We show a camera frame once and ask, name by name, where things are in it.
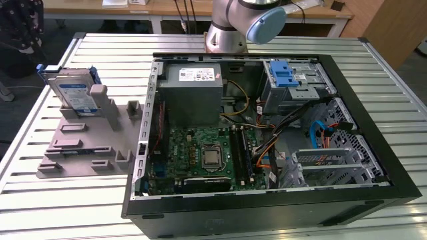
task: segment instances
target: desk leg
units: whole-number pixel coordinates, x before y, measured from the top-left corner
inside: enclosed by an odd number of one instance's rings
[[[347,25],[348,19],[337,19],[333,24],[331,31],[328,32],[328,38],[339,38],[341,36],[344,27]]]
[[[151,20],[151,25],[152,25],[152,32],[153,34],[163,34],[163,31],[161,31],[161,16],[151,16],[149,17],[149,20]]]

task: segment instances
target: aluminum table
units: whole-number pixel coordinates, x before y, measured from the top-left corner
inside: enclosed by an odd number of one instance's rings
[[[349,38],[277,37],[251,53],[331,55],[424,197],[349,225],[205,236],[197,239],[427,238],[427,108],[370,43]],[[144,103],[152,53],[203,53],[201,35],[76,34],[60,65],[99,70],[117,105]],[[125,175],[37,179],[59,125],[60,101],[47,86],[0,164],[0,239],[144,240],[121,219]]]

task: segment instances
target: yellow wire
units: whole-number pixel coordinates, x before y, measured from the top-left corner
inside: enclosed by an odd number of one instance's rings
[[[236,116],[236,115],[239,115],[239,114],[241,114],[241,113],[244,113],[247,111],[247,109],[249,107],[249,97],[248,97],[247,92],[243,90],[243,88],[239,86],[239,84],[235,81],[228,80],[228,82],[231,82],[240,89],[240,91],[243,92],[243,94],[245,96],[245,106],[244,106],[241,111],[231,112],[231,113],[221,113],[220,115],[221,116]]]

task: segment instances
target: motherboard chip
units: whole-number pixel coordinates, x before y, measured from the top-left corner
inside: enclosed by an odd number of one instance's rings
[[[201,146],[201,168],[209,173],[216,172],[223,167],[223,150],[219,144],[205,144]]]
[[[204,151],[204,164],[220,164],[219,152],[217,151]]]

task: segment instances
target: blue label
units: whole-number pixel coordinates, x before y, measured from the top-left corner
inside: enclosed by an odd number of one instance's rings
[[[92,114],[92,113],[96,113],[97,110],[96,109],[79,109],[79,110],[76,110],[76,112],[83,113],[83,114]]]
[[[63,89],[87,89],[88,86],[84,84],[60,84],[60,88]]]

